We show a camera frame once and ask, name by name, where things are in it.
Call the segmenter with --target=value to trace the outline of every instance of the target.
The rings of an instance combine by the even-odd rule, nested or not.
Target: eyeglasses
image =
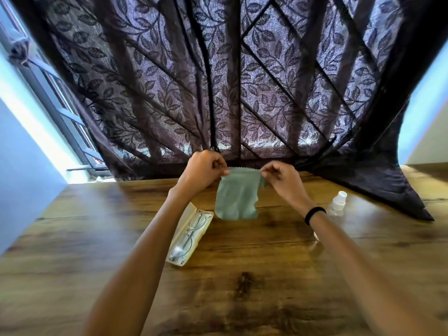
[[[171,254],[169,260],[174,261],[177,258],[184,257],[191,248],[193,247],[193,234],[205,225],[205,222],[210,218],[211,214],[199,214],[198,219],[194,224],[193,220],[190,221],[187,230],[183,237],[179,238],[171,249]]]

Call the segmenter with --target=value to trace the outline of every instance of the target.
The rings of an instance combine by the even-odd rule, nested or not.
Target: clear plastic bottle
[[[345,191],[339,191],[337,196],[333,198],[333,201],[328,206],[327,214],[333,219],[335,217],[342,217],[344,215],[344,207],[346,199],[347,199],[347,193]],[[316,235],[316,232],[314,233],[314,237],[317,240],[319,240],[319,238]]]

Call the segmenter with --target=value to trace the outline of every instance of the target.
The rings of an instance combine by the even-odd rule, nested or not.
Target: person's left hand
[[[215,179],[229,173],[224,158],[218,152],[210,150],[194,152],[185,171],[177,181],[177,185],[172,190],[191,200]]]

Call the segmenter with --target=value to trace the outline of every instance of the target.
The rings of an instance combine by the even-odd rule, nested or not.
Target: window
[[[0,0],[0,43],[7,52],[16,40],[29,39],[30,33],[21,23],[8,0]],[[30,57],[29,68],[20,68],[26,82],[47,109],[48,114],[65,136],[73,151],[83,164],[68,171],[86,170],[92,176],[110,176],[103,158],[77,112],[75,96],[48,64],[43,53],[37,49]]]

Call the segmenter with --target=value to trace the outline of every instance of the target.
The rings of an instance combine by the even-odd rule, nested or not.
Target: white bottle cap
[[[336,211],[341,211],[345,206],[345,199],[347,198],[347,193],[344,191],[339,191],[336,197],[332,201],[332,209]]]

